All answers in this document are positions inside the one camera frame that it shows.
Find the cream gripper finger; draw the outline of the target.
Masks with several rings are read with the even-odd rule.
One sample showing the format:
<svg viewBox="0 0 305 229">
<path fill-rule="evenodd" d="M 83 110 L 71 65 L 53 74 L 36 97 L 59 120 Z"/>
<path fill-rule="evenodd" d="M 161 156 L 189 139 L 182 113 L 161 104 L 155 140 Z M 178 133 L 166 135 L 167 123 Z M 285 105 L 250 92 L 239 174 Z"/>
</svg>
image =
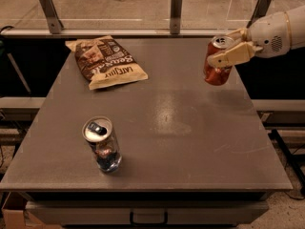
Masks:
<svg viewBox="0 0 305 229">
<path fill-rule="evenodd" d="M 247 28 L 239 28 L 235 31 L 230 31 L 227 33 L 227 36 L 231 37 L 233 40 L 238 40 L 240 39 L 241 41 L 246 41 L 247 40 Z"/>
<path fill-rule="evenodd" d="M 263 48 L 261 46 L 256 46 L 252 41 L 240 42 L 224 51 L 209 55 L 207 62 L 214 68 L 231 67 L 249 62 L 257 52 L 261 52 L 262 50 Z"/>
</svg>

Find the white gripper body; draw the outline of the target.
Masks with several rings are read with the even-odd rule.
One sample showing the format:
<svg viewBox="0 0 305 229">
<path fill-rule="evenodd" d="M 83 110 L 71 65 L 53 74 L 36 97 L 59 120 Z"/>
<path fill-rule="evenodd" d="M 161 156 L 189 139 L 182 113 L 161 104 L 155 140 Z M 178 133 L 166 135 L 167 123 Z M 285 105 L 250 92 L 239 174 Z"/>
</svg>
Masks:
<svg viewBox="0 0 305 229">
<path fill-rule="evenodd" d="M 271 58 L 286 54 L 290 50 L 289 20 L 285 12 L 257 19 L 249 28 L 247 38 L 259 50 L 255 55 Z"/>
</svg>

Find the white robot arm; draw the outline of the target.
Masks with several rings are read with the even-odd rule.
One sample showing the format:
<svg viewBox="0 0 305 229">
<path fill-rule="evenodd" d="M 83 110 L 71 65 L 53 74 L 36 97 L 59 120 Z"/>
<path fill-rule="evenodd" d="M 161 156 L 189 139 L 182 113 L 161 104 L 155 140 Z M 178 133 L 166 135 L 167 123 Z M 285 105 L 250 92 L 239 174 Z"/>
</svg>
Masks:
<svg viewBox="0 0 305 229">
<path fill-rule="evenodd" d="M 246 63 L 254 56 L 271 58 L 304 48 L 305 6 L 261 17 L 249 28 L 232 31 L 227 36 L 233 43 L 207 57 L 214 68 Z"/>
</svg>

